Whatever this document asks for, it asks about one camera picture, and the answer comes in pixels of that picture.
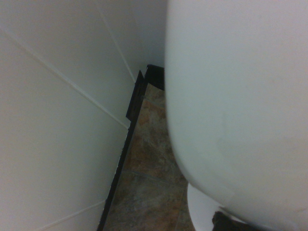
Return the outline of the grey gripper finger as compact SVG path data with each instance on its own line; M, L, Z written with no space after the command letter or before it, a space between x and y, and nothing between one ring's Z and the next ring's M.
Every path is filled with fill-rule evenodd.
M238 222L229 218L220 211L216 211L214 213L212 223L212 231L258 231L258 229L248 224Z

